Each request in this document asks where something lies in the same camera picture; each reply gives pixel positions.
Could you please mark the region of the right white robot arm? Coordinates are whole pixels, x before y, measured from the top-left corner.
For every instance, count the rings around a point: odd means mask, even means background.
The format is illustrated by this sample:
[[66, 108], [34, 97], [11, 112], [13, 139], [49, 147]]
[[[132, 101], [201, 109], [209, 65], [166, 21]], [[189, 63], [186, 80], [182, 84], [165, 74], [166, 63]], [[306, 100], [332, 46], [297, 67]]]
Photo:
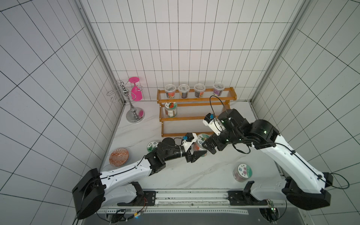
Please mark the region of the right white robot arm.
[[270, 122], [258, 119], [249, 123], [236, 109], [229, 109], [219, 117], [207, 114], [203, 123], [214, 132], [202, 144], [211, 154], [243, 143], [260, 150], [285, 171], [287, 176], [281, 182], [247, 182], [242, 192], [244, 199], [287, 200], [307, 211], [330, 206], [332, 196], [326, 188], [332, 185], [333, 176], [309, 164]]

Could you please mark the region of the small clear seed container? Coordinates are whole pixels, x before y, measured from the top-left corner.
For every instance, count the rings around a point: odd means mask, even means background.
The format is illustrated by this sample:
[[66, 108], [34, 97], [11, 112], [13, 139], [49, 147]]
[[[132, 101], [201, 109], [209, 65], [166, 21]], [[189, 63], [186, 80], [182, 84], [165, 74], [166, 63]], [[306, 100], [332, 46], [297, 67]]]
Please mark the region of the small clear seed container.
[[194, 93], [196, 98], [202, 98], [206, 91], [206, 87], [202, 83], [197, 83], [194, 86]]
[[217, 97], [221, 96], [224, 91], [225, 86], [221, 82], [216, 82], [213, 85], [213, 94]]
[[187, 84], [181, 84], [179, 87], [178, 87], [178, 91], [179, 91], [179, 94], [180, 94], [180, 97], [181, 98], [187, 98], [188, 97], [188, 93], [190, 91], [190, 87], [187, 85]]
[[174, 84], [168, 84], [165, 86], [165, 93], [167, 98], [174, 98], [176, 94], [176, 86]]

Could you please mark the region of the orange wooden three-tier shelf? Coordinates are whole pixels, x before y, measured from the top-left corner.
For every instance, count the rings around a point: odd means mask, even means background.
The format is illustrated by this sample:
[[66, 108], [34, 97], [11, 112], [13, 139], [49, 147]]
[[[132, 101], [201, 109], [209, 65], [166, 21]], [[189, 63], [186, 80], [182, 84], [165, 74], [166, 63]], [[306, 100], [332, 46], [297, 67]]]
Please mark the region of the orange wooden three-tier shelf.
[[[213, 88], [207, 88], [202, 97], [196, 97], [191, 89], [187, 98], [182, 98], [179, 91], [175, 92], [174, 98], [168, 98], [164, 90], [157, 91], [157, 103], [159, 104], [159, 121], [161, 122], [161, 136], [182, 136], [187, 132], [212, 134], [212, 130], [202, 125], [202, 120], [208, 113], [221, 114], [230, 108], [230, 102], [237, 100], [233, 87], [225, 88], [219, 99], [211, 97]], [[177, 104], [177, 114], [169, 117], [165, 104], [174, 102]]]

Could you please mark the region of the jar with green tree lid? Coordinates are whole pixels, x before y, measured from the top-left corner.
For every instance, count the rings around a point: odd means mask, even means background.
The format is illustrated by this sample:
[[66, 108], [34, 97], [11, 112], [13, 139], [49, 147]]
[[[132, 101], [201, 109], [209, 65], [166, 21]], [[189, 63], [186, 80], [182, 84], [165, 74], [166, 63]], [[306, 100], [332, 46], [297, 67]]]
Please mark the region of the jar with green tree lid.
[[153, 142], [148, 143], [146, 149], [148, 152], [152, 152], [153, 150], [157, 149], [157, 147], [158, 147], [158, 142], [153, 141]]

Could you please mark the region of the jar with strawberry lid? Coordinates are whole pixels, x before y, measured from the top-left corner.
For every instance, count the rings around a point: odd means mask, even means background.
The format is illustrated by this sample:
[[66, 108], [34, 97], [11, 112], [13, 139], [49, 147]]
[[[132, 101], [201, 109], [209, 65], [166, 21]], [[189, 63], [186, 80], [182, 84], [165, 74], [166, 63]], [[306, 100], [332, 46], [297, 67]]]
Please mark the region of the jar with strawberry lid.
[[165, 103], [165, 112], [169, 118], [174, 118], [177, 115], [177, 103], [176, 102], [167, 102]]

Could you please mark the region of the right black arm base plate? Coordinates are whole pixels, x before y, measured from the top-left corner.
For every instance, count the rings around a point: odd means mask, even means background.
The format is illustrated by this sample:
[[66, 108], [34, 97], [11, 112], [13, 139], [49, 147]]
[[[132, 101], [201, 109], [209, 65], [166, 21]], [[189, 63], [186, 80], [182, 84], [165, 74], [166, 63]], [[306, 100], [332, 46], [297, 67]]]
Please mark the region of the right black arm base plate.
[[251, 194], [242, 190], [231, 190], [227, 192], [228, 201], [231, 206], [267, 206], [266, 200], [257, 200]]

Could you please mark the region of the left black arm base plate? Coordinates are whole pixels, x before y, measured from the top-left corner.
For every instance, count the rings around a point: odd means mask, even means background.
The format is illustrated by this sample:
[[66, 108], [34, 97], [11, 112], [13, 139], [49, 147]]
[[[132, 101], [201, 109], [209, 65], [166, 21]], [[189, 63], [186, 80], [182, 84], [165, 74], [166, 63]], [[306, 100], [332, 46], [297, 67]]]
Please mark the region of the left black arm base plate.
[[154, 206], [156, 193], [156, 191], [144, 191], [142, 194], [138, 194], [133, 201], [129, 203], [120, 202], [117, 206]]

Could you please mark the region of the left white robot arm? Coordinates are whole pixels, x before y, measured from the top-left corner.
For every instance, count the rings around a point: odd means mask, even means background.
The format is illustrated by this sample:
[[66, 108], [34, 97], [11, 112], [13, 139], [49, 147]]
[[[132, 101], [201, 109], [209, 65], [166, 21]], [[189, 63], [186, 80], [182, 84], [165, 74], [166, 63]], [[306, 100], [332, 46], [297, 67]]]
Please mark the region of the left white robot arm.
[[107, 205], [137, 204], [143, 198], [138, 179], [159, 173], [169, 160], [184, 157], [188, 163], [196, 162], [207, 153], [206, 150], [191, 151], [191, 146], [196, 141], [195, 133], [188, 133], [183, 137], [180, 146], [168, 137], [133, 164], [105, 172], [100, 172], [97, 168], [89, 170], [72, 189], [76, 218], [85, 219]]

